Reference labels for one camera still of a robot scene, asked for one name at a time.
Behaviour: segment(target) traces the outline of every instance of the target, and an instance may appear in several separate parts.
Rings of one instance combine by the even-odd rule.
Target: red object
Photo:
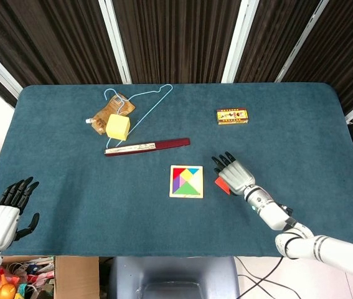
[[[180,138],[164,141],[152,141],[146,143],[140,143],[137,145],[120,146],[118,148],[106,149],[104,154],[107,157],[120,156],[122,154],[136,154],[136,153],[146,153],[148,151],[158,151],[167,148],[177,148],[179,146],[190,145],[190,139]]]
[[[41,273],[39,275],[28,275],[27,281],[29,283],[35,283],[38,280],[54,278],[54,271],[49,271],[47,273]]]
[[[1,276],[4,275],[7,282],[11,283],[12,285],[14,285],[15,287],[18,286],[19,282],[20,282],[20,277],[18,277],[17,275],[14,275],[10,272],[8,272],[7,270],[5,270],[3,267],[0,267],[0,283],[1,283]]]
[[[183,170],[185,170],[185,168],[174,168],[174,175],[172,177],[176,179],[183,172]]]
[[[228,187],[228,184],[226,184],[226,182],[220,176],[218,176],[218,178],[215,180],[215,184],[218,185],[219,188],[221,188],[223,191],[225,191],[225,193],[230,195],[230,188]]]

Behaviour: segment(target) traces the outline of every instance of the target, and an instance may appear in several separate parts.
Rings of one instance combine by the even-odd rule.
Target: red ruler
[[[122,154],[137,154],[137,153],[146,153],[148,151],[164,150],[167,148],[177,148],[177,147],[186,146],[186,145],[190,145],[190,139],[180,138],[180,139],[141,143],[139,145],[120,146],[118,148],[108,148],[104,151],[104,154],[107,157],[112,157],[112,156],[121,156]]]

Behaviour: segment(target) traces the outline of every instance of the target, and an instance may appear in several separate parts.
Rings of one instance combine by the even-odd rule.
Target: blue felt surface
[[[103,91],[127,97],[159,85],[37,85],[20,95],[0,154],[0,193],[40,181],[19,227],[40,213],[14,255],[278,255],[265,223],[213,181],[230,151],[315,234],[353,242],[353,145],[333,89],[322,83],[174,85],[124,143],[189,137],[191,145],[106,158],[85,119]],[[131,124],[159,94],[133,100]],[[246,125],[218,126],[219,108],[246,107]],[[169,198],[172,164],[203,165],[204,198]]]

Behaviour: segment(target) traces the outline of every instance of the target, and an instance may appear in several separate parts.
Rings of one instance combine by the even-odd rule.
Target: yellow toy
[[[1,275],[0,299],[13,299],[16,294],[16,287],[8,283],[4,274]]]
[[[111,114],[108,118],[106,133],[110,138],[126,140],[130,127],[131,122],[129,121],[129,117]]]

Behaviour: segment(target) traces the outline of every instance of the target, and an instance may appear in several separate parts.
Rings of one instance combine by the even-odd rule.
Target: tangram puzzle
[[[203,198],[202,166],[171,165],[169,197]]]

